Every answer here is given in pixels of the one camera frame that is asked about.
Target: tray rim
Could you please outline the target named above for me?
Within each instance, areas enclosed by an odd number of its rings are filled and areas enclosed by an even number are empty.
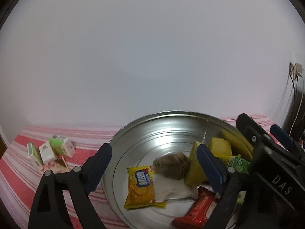
[[[142,117],[139,117],[138,119],[135,119],[135,120],[129,122],[128,124],[126,124],[125,126],[123,126],[111,138],[111,140],[109,141],[109,144],[111,145],[113,142],[115,142],[116,138],[122,137],[124,134],[128,133],[129,130],[133,129],[134,127],[139,126],[140,124],[143,124],[143,123],[145,123],[147,121],[150,121],[150,120],[155,120],[155,119],[158,119],[158,118],[170,117],[170,116],[188,116],[188,117],[205,119],[207,121],[208,120],[212,120],[212,121],[220,124],[220,126],[226,128],[229,132],[231,132],[232,134],[236,135],[241,140],[243,140],[245,145],[248,145],[248,146],[251,147],[251,148],[248,148],[248,150],[251,152],[251,154],[253,153],[253,147],[251,146],[251,144],[246,140],[246,138],[241,134],[241,132],[236,127],[232,126],[231,124],[227,123],[226,121],[223,121],[222,119],[219,119],[219,118],[211,116],[211,115],[207,115],[207,114],[203,114],[203,113],[199,113],[199,112],[193,112],[193,111],[183,111],[183,110],[168,110],[168,111],[152,113],[152,114],[148,114],[148,115],[144,115]],[[117,205],[117,202],[115,201],[115,198],[114,198],[113,187],[112,187],[113,198],[112,197],[110,198],[108,193],[106,192],[105,173],[104,173],[104,175],[103,175],[103,177],[101,179],[101,185],[102,185],[102,188],[103,188],[103,191],[104,191],[104,195],[105,195],[105,197],[107,199],[107,202],[108,202],[110,208],[122,220],[122,222],[124,222],[130,228],[134,228],[134,226],[132,224],[130,224],[130,222],[120,212],[120,209],[119,209],[119,207]]]

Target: screw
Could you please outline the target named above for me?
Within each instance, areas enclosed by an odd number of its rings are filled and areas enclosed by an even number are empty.
[[[234,167],[228,167],[228,172],[234,173],[235,172],[235,168]]]
[[[268,155],[271,155],[271,154],[272,154],[272,151],[271,151],[271,149],[270,149],[269,147],[265,146],[264,149],[265,149],[265,152],[266,152]]]
[[[267,139],[271,139],[269,135],[267,134],[264,134],[264,136],[267,138]]]
[[[75,166],[73,168],[74,172],[80,172],[81,171],[81,166]]]
[[[52,171],[50,171],[50,170],[47,170],[46,172],[45,172],[45,176],[46,177],[48,177],[49,175],[51,175],[52,174]]]

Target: red striped cloth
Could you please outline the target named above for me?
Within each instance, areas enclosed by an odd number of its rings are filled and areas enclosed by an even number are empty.
[[[255,115],[252,118],[270,132],[270,126],[274,124],[272,120],[265,115]],[[228,118],[224,121],[236,125],[236,118]],[[100,128],[29,126],[22,130],[0,160],[0,197],[19,227],[27,228],[33,198],[42,176],[42,173],[27,160],[28,142],[32,141],[38,147],[54,134],[69,137],[76,148],[76,154],[72,158],[67,157],[66,161],[69,167],[73,168],[82,165],[88,157],[93,156],[120,128],[119,126]],[[74,228],[82,228],[68,191],[64,191],[64,197]],[[128,228],[111,210],[101,185],[90,193],[89,198],[107,228]]]

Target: green and white box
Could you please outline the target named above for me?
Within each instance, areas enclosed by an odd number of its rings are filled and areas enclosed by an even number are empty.
[[[74,146],[71,140],[65,136],[53,135],[49,142],[53,149],[60,155],[73,157],[75,154]]]
[[[35,167],[41,167],[43,165],[41,156],[33,142],[27,143],[27,158]]]
[[[248,173],[247,167],[250,165],[250,162],[244,160],[241,157],[235,156],[232,157],[228,162],[228,167],[235,168],[240,173]]]

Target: blue gripper pad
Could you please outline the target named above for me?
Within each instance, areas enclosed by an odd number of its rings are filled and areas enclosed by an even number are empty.
[[[208,149],[206,144],[201,144],[197,148],[197,160],[211,184],[212,189],[220,195],[224,192],[223,184],[227,181],[228,175],[224,170],[224,163],[220,163]]]
[[[290,151],[294,147],[294,140],[277,124],[270,127],[270,133],[282,144],[286,150]]]
[[[112,148],[110,144],[103,144],[96,154],[84,163],[84,174],[86,175],[84,189],[87,194],[96,190],[111,158]]]

